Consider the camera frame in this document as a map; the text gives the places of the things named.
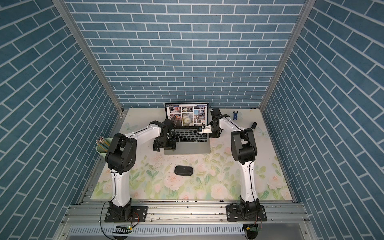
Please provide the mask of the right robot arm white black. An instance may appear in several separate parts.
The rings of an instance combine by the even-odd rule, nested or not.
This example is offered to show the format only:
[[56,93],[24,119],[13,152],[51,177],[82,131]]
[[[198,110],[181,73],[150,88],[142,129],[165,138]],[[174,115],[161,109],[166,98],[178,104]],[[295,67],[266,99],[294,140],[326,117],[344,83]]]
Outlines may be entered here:
[[231,120],[229,115],[222,114],[220,109],[211,110],[212,121],[210,138],[219,138],[223,131],[231,134],[231,153],[233,159],[241,167],[241,193],[239,211],[245,220],[258,221],[261,209],[256,193],[254,166],[258,154],[254,132],[251,128],[243,128]]

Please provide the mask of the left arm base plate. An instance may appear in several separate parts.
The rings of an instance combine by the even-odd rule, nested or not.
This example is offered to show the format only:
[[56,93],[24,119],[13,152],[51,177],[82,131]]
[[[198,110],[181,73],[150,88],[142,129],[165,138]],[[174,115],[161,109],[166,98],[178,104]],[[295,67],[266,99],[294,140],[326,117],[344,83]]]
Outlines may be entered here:
[[143,223],[146,221],[147,206],[108,207],[105,223]]

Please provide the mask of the silver laptop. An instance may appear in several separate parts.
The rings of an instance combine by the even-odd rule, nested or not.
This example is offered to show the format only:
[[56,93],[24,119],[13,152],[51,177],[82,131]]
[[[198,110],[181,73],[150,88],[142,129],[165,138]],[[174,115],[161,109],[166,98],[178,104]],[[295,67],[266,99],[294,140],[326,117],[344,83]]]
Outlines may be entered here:
[[175,127],[169,133],[169,140],[176,143],[174,150],[165,150],[165,155],[207,155],[211,152],[209,135],[202,127],[208,125],[209,104],[167,103],[166,117],[173,120]]

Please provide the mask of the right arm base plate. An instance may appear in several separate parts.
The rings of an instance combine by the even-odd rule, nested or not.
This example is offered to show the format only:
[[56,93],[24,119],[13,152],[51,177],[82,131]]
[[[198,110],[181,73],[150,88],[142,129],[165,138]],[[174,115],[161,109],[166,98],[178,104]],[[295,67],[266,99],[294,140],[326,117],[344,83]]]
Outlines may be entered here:
[[241,211],[239,210],[239,206],[227,205],[226,212],[227,212],[226,216],[227,216],[228,222],[241,222],[241,221],[255,222],[256,216],[258,216],[263,222],[268,220],[264,206],[260,206],[260,211],[258,212],[258,214],[250,214],[250,215],[247,215],[246,217],[242,215]]

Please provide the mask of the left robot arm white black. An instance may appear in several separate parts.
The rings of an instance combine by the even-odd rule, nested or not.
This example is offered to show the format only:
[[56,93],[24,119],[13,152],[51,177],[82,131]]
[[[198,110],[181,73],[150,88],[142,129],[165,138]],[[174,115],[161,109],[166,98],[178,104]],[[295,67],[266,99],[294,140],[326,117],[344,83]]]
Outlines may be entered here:
[[135,215],[132,211],[129,176],[136,162],[137,147],[153,141],[153,151],[175,150],[176,142],[169,140],[169,133],[174,127],[173,119],[165,119],[163,122],[152,121],[146,128],[132,134],[114,135],[105,156],[113,177],[114,193],[113,199],[109,202],[106,223],[127,222]]

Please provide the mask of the black wireless mouse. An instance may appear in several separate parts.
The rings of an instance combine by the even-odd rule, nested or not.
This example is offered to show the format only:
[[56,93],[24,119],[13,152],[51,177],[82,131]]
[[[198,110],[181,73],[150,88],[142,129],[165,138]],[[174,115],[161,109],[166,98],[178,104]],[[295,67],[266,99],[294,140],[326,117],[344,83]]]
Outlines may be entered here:
[[194,169],[190,166],[176,166],[174,173],[178,176],[190,177],[193,175]]

